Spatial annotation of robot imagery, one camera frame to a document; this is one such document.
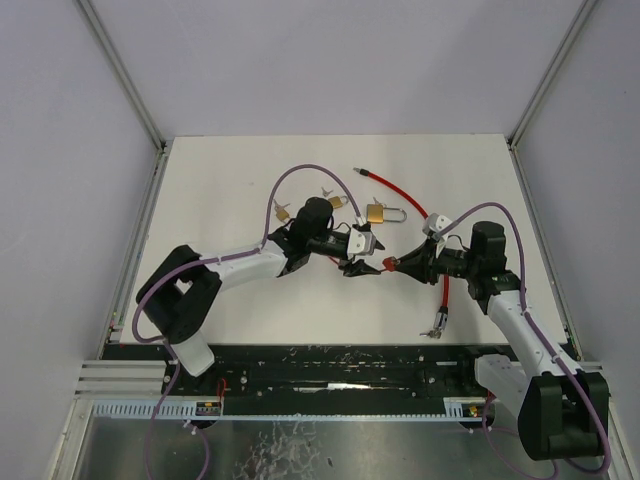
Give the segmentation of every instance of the purple cable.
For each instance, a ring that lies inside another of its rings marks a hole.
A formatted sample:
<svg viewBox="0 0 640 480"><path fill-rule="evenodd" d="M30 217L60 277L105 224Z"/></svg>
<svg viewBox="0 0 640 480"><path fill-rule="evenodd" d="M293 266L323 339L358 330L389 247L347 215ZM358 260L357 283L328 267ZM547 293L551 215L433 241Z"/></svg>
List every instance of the purple cable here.
<svg viewBox="0 0 640 480"><path fill-rule="evenodd" d="M156 283L154 283L151 286L151 288L147 291L147 293L145 293L144 296L140 299L140 302L138 303L138 306L136 307L136 310L135 310L135 312L133 314L133 319L131 321L131 332L133 333L133 338L135 338L138 343L143 343L143 344L153 343L153 342L157 342L159 340L163 340L164 339L164 337L162 335L156 335L155 337L144 338L142 335L140 335L140 332L138 331L138 323L140 321L140 315L142 314L142 311L144 310L144 307L147 304L147 302L149 301L149 299L153 296L154 293L156 293L169 280L171 280L172 278L176 277L177 275L180 275L182 272L184 272L186 270L189 270L190 268L198 267L198 266L201 266L201 265L210 265L212 263L222 263L222 262L226 262L226 261L229 261L229 260L237 260L239 258L250 257L251 255L255 255L255 254L260 253L260 250L267 243L267 237L269 236L269 226L271 224L271 206L273 205L273 201L275 199L278 187L280 186L282 181L286 177L288 177L290 174L292 174L293 172L296 172L298 170L302 170L302 169L306 169L306 168L313 169L313 170L319 170L321 172L326 173L331 178L333 178L336 181L336 183L338 185L340 185L340 187L344 190L344 193L349 198L349 201L351 202L351 205L353 206L353 209L354 209L354 211L356 213L356 216L357 217L360 216L360 209L358 208L358 205L356 204L355 198L353 197L353 195L351 194L351 192L349 191L347 186L342 182L342 180L340 180L336 176L336 174L334 174L330 170L327 170L324 167L321 167L320 165L314 165L314 164L310 164L310 163L303 164L303 165L297 165L295 167L290 168L289 170L284 172L280 176L280 178L278 178L278 180L276 181L275 185L271 189L271 194L269 195L269 202L267 204L267 215L266 215L266 219L265 219L264 233L262 235L262 239L260 240L260 247L256 247L256 248L254 248L252 250L247 250L246 252L234 253L232 255L225 255L223 257L206 258L206 259L195 260L193 262L185 263L184 265L182 265L182 266L180 266L180 267L178 267L178 268L176 268L174 270L171 270L169 273L167 273L162 278L160 278L160 280L158 280ZM176 354L173 351L173 349L171 348L171 346L167 342L164 342L164 345L165 345L165 347L167 347L167 350L169 351L169 353L171 354L173 359L177 361L178 358L176 357ZM176 380L178 379L179 371L180 371L180 363L178 362L178 363L176 363L176 369L175 369L175 371L173 373L173 377L171 377L171 380L169 381L169 384L167 385L167 388L165 389L164 393L160 397L160 400L158 400L158 403L156 404L155 408L153 409L153 412L151 414L151 421L150 421L150 424L149 424L149 429L147 430L147 433L145 435L144 449L143 449L143 459L144 459L145 471L147 472L147 478L149 480L153 480L153 477L151 475L151 465L149 463L149 448L150 448L150 444L151 444L151 432L153 430L153 422L155 421L156 416L158 415L158 412L160 411L160 407L162 406L162 402L164 402L164 400L167 398L167 395L169 395L169 392L173 388L173 385L175 384ZM207 442L207 439L206 439L205 435L199 429L196 429L196 432L200 435L200 437L204 441L205 453L206 453L204 466L202 467L202 471L200 472L200 475L198 475L198 478L196 479L196 480L201 480L204 477L204 474L207 471L207 468L209 468L209 455L210 455L210 453L209 453L209 444Z"/></svg>
<svg viewBox="0 0 640 480"><path fill-rule="evenodd" d="M493 444L493 441L491 440L491 435L489 435L489 427L487 427L487 414L489 413L489 407L493 403L494 398L495 397L487 398L487 402L484 404L484 408L482 409L482 431L484 432L484 436L487 439L487 442L489 443L489 446L491 447L491 450L493 450L493 453L495 453L496 456L500 460L502 460L502 462L507 467L509 467L514 472L519 473L523 477L529 478L531 480L555 480L556 478L558 478L558 474L560 472L558 470L558 462L556 462L555 460L551 460L551 464L553 465L553 473L549 477L534 477L533 475L529 475L528 473L523 472L518 467L513 465L511 462L509 462L507 460L507 458L504 455L502 455L500 450L497 449L497 447ZM518 434L516 432L514 432L513 430L511 430L510 428L491 427L491 431L492 432L496 431L496 432L506 433L508 435L511 435L511 436L514 436L514 437L518 437Z"/></svg>
<svg viewBox="0 0 640 480"><path fill-rule="evenodd" d="M175 385L176 380L178 380L178 376L180 375L180 362L177 361L178 358L176 357L175 352L173 351L173 349L168 343L165 343L165 347L167 347L168 352L171 354L173 359L176 360L177 363L176 363L176 369L173 372L173 376L171 377L171 380L169 381L167 388L165 388L164 393L160 397L160 400L158 400L158 403L156 404L156 406L153 409L153 412L151 413L151 421L149 423L149 428L147 429L147 433L144 436L144 449L143 449L142 456L144 459L144 469L147 472L148 479L153 479L153 475L151 475L151 463L149 462L149 450L151 448L151 432L153 431L153 422L155 421L156 416L160 412L160 406L162 405L162 402L165 401L165 399L171 392L171 389ZM209 451L209 442L207 442L207 437L202 432L202 430L200 430L199 428L195 428L195 432L200 436L200 438L202 439L202 442L204 443L204 454L205 454L204 465L202 466L202 470L200 470L200 473L196 478L196 480L202 480L204 478L205 473L207 472L207 469L209 468L211 452Z"/></svg>
<svg viewBox="0 0 640 480"><path fill-rule="evenodd" d="M526 311L527 310L527 295L526 295L527 288L526 288L526 276L525 276L525 265L524 265L524 247L522 246L522 238L520 237L520 231L518 230L516 222L513 219L513 216L511 215L509 210L507 210L507 208L504 205L502 205L500 203L497 203L497 202L481 203L480 205L476 205L475 207L473 207L472 209L470 209L466 213L462 214L458 219L454 220L451 223L451 225L449 225L448 227L444 228L440 232L440 235L444 235L446 233L449 233L455 227L460 225L460 223L463 222L467 217L469 217L470 215L474 214L478 210L482 210L483 208L487 208L487 207L496 207L496 208L502 210L502 213L504 213L506 215L507 219L509 220L509 223L511 224L511 228L513 230L513 234L516 237L516 244L518 245L518 255L520 257L520 304L522 306L522 312L524 314L524 318L526 319L526 321L529 324L529 326L531 327L531 329L535 332L536 336L540 339L540 341L544 345L544 347L547 350L547 352L549 352L549 355L551 355L552 358L555 358L556 364L560 367L562 372L566 375L566 377L569 379L569 381L571 382L573 387L578 392L578 395L580 396L580 399L584 402L584 405L587 408L587 411L589 412L589 415L591 416L592 420L594 421L594 423L596 425L596 430L598 431L598 436L600 437L600 440L602 441L602 445L603 445L603 448L604 448L604 459L602 461L602 465L599 468L597 468L597 469L585 468L585 467L583 467L581 465L578 465L577 463L575 463L570 458L565 459L565 461L569 465L571 465L572 467L578 469L579 471L581 471L583 473L590 474L590 475L602 475L603 473L606 473L607 470L609 470L609 466L611 465L611 445L609 444L609 438L607 437L607 432L605 432L604 426L602 425L602 422L600 421L600 417L598 417L598 414L597 414L595 408L593 407L593 404L591 403L591 400L589 400L589 397L587 396L587 394L584 391L584 389L582 388L582 386L578 383L578 380L576 380L574 375L571 373L571 370L569 369L569 367L567 367L567 364L564 362L564 360L562 358L560 358L560 356L558 355L558 352L555 351L555 349L554 349L553 345L551 344L551 342L549 342L549 340L547 340L547 338L542 333L542 331L540 330L540 328L538 327L536 322L533 320L533 317L531 317L529 312ZM509 466L512 469L515 469L515 467L513 465L511 465L509 462L507 462L501 455L498 454L498 456L500 456L500 458L507 464L507 466Z"/></svg>
<svg viewBox="0 0 640 480"><path fill-rule="evenodd" d="M271 189L271 195L269 195L269 202L267 203L267 220L265 221L264 233L262 235L262 241L260 243L260 245L262 247L264 247L265 243L267 243L267 236L269 235L269 224L271 223L271 205L273 205L273 200L275 199L276 191L278 190L278 187L280 186L282 181L285 178L287 178L289 175L291 175L293 172L296 172L298 170L304 170L306 168L309 168L309 169L312 169L312 170L320 170L321 172L324 172L327 175L329 175L331 178L333 178L336 181L336 183L338 185L340 185L340 188L342 188L342 190L344 190L345 195L349 198L349 201L351 202L351 206L353 207L353 210L356 212L356 217L360 216L360 209L358 208L358 204L356 203L356 199L353 197L353 195L351 195L351 192L349 191L347 186L344 184L344 182L342 180L340 180L337 177L337 175L335 173L333 173L330 170L327 170L324 167L321 167L320 165L315 165L313 163L303 163L302 165L296 165L295 167L291 167L289 170L284 172L280 176L280 178L276 181L276 183L273 186L273 188Z"/></svg>

